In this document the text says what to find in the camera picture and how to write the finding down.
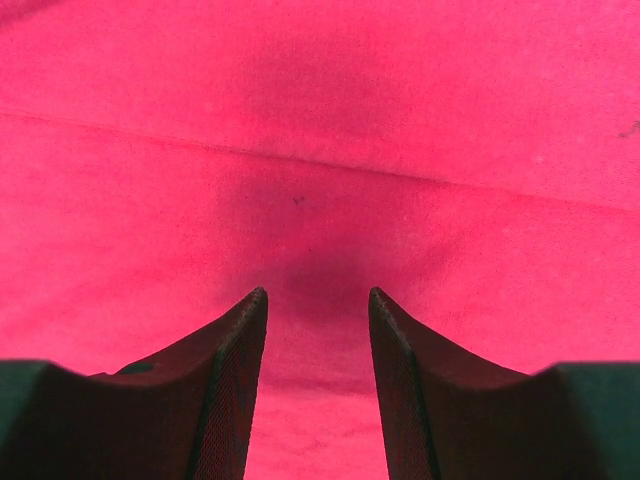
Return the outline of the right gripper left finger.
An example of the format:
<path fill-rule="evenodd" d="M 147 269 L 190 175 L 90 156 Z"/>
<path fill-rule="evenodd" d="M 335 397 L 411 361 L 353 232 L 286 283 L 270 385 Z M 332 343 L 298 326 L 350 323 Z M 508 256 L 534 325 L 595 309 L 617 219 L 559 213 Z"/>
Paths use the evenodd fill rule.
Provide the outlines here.
<path fill-rule="evenodd" d="M 1 364 L 5 479 L 240 479 L 267 327 L 257 288 L 113 374 Z"/>

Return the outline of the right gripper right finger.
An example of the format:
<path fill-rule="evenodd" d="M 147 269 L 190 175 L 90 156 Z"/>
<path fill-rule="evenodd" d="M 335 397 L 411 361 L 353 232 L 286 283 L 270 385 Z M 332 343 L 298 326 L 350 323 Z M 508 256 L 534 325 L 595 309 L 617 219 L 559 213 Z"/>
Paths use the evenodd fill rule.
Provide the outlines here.
<path fill-rule="evenodd" d="M 380 289 L 368 309 L 391 478 L 638 477 L 637 363 L 527 375 L 428 328 Z"/>

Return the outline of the magenta t shirt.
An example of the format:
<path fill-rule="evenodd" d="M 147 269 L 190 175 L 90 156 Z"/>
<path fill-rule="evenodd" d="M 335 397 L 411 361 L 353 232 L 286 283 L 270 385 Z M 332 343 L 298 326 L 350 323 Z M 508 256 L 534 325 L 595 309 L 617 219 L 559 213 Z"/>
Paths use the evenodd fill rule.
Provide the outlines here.
<path fill-rule="evenodd" d="M 635 1 L 5 1 L 1 355 L 269 296 L 246 475 L 387 475 L 380 287 L 534 372 L 639 357 Z"/>

